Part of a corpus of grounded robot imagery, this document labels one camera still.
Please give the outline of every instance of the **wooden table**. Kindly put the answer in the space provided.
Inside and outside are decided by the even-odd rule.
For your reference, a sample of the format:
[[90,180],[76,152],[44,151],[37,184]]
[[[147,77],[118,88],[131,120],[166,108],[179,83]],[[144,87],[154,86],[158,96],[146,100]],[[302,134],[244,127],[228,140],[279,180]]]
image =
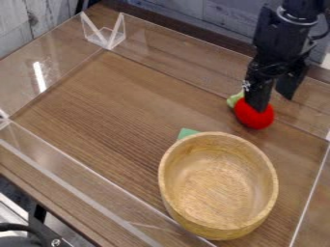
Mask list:
[[[102,4],[88,14],[99,26],[114,24],[118,15]],[[12,120],[86,165],[71,165],[76,161],[63,160],[40,140],[32,142],[21,133],[21,152],[29,153],[67,183],[45,176],[4,148],[1,175],[98,245],[146,246],[104,217],[104,208],[115,204],[108,197],[114,184],[107,180],[166,214],[158,166],[180,128],[232,133],[254,143],[273,161],[279,195],[263,226],[238,240],[214,244],[289,246],[329,146],[325,136],[330,124],[330,85],[307,78],[293,101],[274,94],[274,125],[262,131],[247,129],[238,123],[226,97],[239,91],[250,58],[130,16],[126,22],[128,38],[112,52],[91,44],[86,46],[75,18],[0,64],[5,76],[1,83],[8,83],[19,77],[20,70],[15,74],[12,68],[19,60],[49,56],[51,61],[59,61],[60,76],[51,74],[49,78],[60,77],[60,82],[15,113]],[[56,56],[48,49],[49,39]],[[71,70],[86,57],[87,61]],[[330,169],[329,160],[325,167]],[[330,196],[319,186],[303,221],[313,234],[306,240],[298,233],[297,246],[322,246],[315,243],[327,241],[330,214],[325,206]],[[323,210],[321,217],[311,215],[313,207]]]

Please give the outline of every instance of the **wooden bowl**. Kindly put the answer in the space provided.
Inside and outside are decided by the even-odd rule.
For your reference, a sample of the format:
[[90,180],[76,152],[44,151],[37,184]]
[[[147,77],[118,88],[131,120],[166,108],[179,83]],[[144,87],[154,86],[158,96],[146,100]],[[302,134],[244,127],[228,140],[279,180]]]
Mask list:
[[275,205],[269,157],[238,136],[204,132],[178,141],[159,168],[166,209],[182,227],[214,240],[249,234]]

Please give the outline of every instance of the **green object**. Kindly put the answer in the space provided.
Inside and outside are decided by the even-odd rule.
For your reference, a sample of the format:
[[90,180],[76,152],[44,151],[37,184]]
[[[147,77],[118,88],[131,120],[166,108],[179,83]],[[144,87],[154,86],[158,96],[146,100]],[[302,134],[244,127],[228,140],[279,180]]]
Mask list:
[[194,134],[198,134],[200,133],[199,131],[195,131],[194,129],[190,129],[190,128],[182,128],[180,129],[180,133],[179,133],[179,136],[178,136],[178,140],[183,139],[184,137],[190,136],[190,135],[194,135]]
[[230,96],[227,99],[227,104],[231,108],[235,107],[238,101],[243,98],[243,91],[240,91],[236,95]]

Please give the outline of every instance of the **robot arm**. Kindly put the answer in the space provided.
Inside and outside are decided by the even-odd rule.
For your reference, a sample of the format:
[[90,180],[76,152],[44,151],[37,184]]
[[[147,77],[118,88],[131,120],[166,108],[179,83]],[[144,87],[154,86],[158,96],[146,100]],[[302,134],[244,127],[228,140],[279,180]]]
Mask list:
[[[265,6],[253,43],[257,55],[243,80],[246,103],[258,111],[267,108],[273,86],[289,99],[309,70],[309,56],[315,40],[330,32],[330,0],[283,0],[282,6]],[[311,37],[311,27],[325,14],[327,31]]]

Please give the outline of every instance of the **bowl rim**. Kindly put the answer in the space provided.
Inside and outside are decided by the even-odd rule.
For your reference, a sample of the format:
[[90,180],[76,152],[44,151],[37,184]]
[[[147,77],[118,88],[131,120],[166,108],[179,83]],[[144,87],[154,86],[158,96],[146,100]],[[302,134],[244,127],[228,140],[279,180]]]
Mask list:
[[[270,169],[271,172],[271,176],[273,176],[273,183],[274,183],[274,190],[273,190],[273,195],[269,199],[267,204],[265,205],[263,209],[259,211],[259,213],[257,214],[257,216],[254,218],[251,218],[250,220],[242,222],[240,224],[228,224],[226,226],[226,228],[223,228],[223,224],[216,224],[216,223],[208,223],[204,222],[203,220],[195,218],[194,216],[191,216],[187,213],[183,213],[182,210],[174,205],[168,194],[166,192],[166,162],[168,159],[168,156],[172,152],[174,149],[176,149],[180,145],[183,145],[183,143],[190,142],[192,139],[199,138],[202,136],[222,136],[222,137],[227,137],[231,139],[238,140],[239,142],[244,143],[251,149],[255,150],[255,152],[262,156],[263,160],[266,161],[266,165]],[[192,134],[190,136],[187,136],[186,138],[180,139],[179,141],[176,141],[171,147],[167,149],[162,161],[160,161],[160,166],[159,166],[159,186],[160,186],[160,192],[162,192],[162,196],[163,199],[166,200],[166,202],[168,203],[170,207],[172,208],[172,210],[179,214],[180,217],[183,217],[186,220],[191,221],[192,223],[204,226],[207,228],[211,229],[216,229],[216,230],[223,230],[223,231],[234,231],[234,230],[240,230],[242,228],[254,226],[258,222],[263,221],[267,217],[267,215],[270,214],[274,205],[275,205],[275,200],[277,200],[277,196],[278,196],[278,178],[277,178],[277,172],[275,172],[275,167],[273,165],[271,160],[269,159],[269,157],[265,155],[265,153],[261,151],[261,149],[253,144],[250,143],[247,140],[244,140],[243,138],[238,137],[236,135],[220,132],[220,131],[208,131],[208,132],[202,132],[198,134]]]

